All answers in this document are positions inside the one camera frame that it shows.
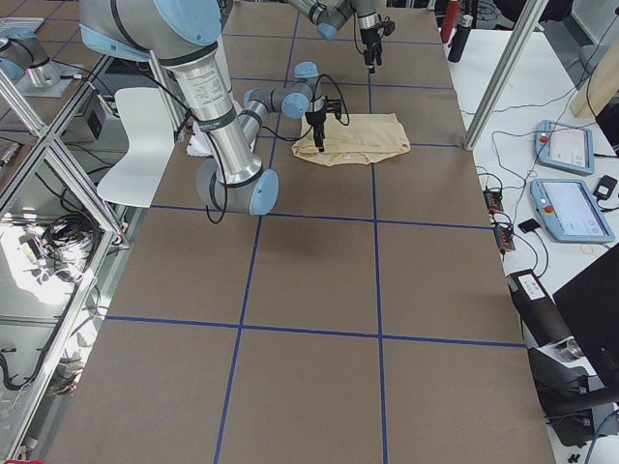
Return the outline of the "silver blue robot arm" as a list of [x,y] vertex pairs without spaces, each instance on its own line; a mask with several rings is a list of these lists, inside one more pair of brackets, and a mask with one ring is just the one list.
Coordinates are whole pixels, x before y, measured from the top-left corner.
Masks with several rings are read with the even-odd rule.
[[390,36],[396,25],[388,16],[382,17],[377,12],[375,1],[341,0],[327,6],[321,1],[289,0],[287,4],[314,24],[319,35],[327,41],[333,40],[348,19],[353,17],[365,49],[361,50],[357,45],[356,48],[364,56],[368,71],[375,73],[375,68],[382,65],[382,38]]
[[215,1],[83,1],[80,29],[84,44],[100,54],[135,62],[156,57],[173,73],[192,116],[213,146],[200,166],[196,188],[206,206],[221,212],[263,216],[272,211],[279,178],[263,166],[251,141],[264,118],[281,112],[300,119],[324,115],[326,102],[313,62],[295,69],[286,88],[248,92],[237,111],[227,70],[220,67],[221,11]]

